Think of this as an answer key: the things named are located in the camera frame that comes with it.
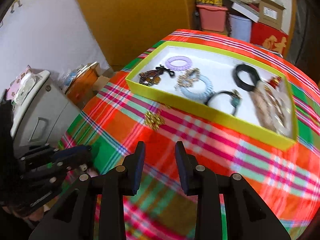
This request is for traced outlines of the person's left hand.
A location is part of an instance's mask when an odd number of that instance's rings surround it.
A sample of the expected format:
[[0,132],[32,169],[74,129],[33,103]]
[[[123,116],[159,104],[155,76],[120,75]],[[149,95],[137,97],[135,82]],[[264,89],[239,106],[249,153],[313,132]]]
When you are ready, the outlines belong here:
[[27,213],[17,213],[12,207],[2,206],[2,209],[11,215],[14,215],[17,218],[23,220],[31,220],[33,222],[39,222],[44,218],[46,212],[50,210],[50,207],[47,204],[35,209],[33,212],[29,211]]

